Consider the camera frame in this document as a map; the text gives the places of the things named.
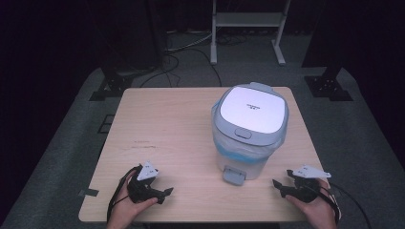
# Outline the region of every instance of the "person's left hand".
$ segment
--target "person's left hand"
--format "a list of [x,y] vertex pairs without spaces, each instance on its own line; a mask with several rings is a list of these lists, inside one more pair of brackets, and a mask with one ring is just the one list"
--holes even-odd
[[121,190],[119,191],[119,194],[117,195],[117,201],[120,199],[122,199],[122,201],[118,202],[113,207],[110,220],[107,223],[108,229],[127,228],[132,223],[132,221],[134,221],[135,217],[139,213],[158,202],[157,198],[149,198],[144,202],[134,203],[128,197],[128,182],[130,178],[135,174],[135,172],[136,171],[133,171],[131,174],[128,175]]

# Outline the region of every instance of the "white shelf frame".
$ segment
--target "white shelf frame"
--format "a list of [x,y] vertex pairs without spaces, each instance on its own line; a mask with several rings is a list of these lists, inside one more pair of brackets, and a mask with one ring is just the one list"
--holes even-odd
[[273,50],[279,65],[286,65],[286,60],[280,49],[280,40],[286,24],[289,4],[287,0],[282,12],[217,12],[217,0],[212,4],[212,40],[210,62],[215,65],[217,58],[217,28],[218,27],[277,27],[276,39],[271,40]]

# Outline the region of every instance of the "button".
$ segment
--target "button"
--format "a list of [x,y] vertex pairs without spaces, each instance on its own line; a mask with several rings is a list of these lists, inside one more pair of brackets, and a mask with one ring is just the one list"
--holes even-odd
[[244,129],[236,129],[235,135],[246,139],[250,139],[252,137],[252,133]]

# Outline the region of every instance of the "black controller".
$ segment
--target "black controller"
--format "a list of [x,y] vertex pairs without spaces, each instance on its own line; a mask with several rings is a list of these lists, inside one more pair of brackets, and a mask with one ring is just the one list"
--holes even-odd
[[295,176],[292,173],[292,170],[287,170],[287,174],[289,177],[294,178],[295,187],[283,186],[282,183],[273,179],[274,187],[280,190],[282,198],[285,198],[286,195],[291,195],[303,202],[309,203],[318,197],[321,189],[318,180],[315,178],[302,178]]
[[151,188],[152,182],[155,180],[154,177],[147,178],[145,180],[137,180],[140,171],[142,170],[142,165],[136,168],[136,173],[128,184],[129,198],[133,202],[144,201],[149,198],[157,198],[158,204],[163,204],[164,199],[173,191],[173,188],[166,189],[164,191],[159,191]]

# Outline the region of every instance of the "person's right hand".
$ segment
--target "person's right hand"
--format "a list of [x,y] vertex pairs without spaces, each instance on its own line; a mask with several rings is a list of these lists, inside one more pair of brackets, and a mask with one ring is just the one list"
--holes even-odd
[[[322,179],[318,179],[321,187],[329,189],[328,183]],[[329,196],[329,193],[321,188],[321,192],[325,196]],[[328,203],[326,203],[320,197],[316,198],[310,203],[305,203],[298,198],[290,195],[286,195],[286,199],[299,208],[308,219],[308,222],[316,229],[336,229],[336,223],[334,222],[334,211]]]

